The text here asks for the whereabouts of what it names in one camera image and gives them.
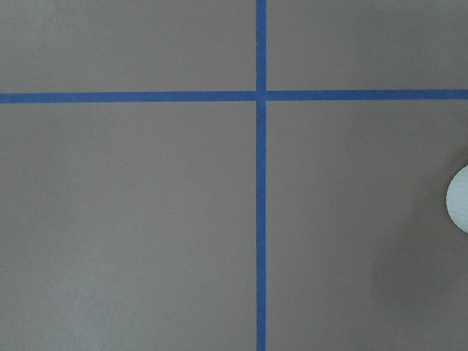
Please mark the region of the white mug with handle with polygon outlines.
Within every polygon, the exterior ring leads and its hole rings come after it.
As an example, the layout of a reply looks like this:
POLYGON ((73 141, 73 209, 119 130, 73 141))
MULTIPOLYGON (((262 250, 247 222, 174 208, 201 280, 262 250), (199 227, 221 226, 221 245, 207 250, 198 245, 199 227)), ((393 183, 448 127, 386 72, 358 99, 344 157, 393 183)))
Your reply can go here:
POLYGON ((468 232, 467 174, 468 167, 461 168, 450 181, 446 193, 448 215, 454 225, 465 233, 468 232))

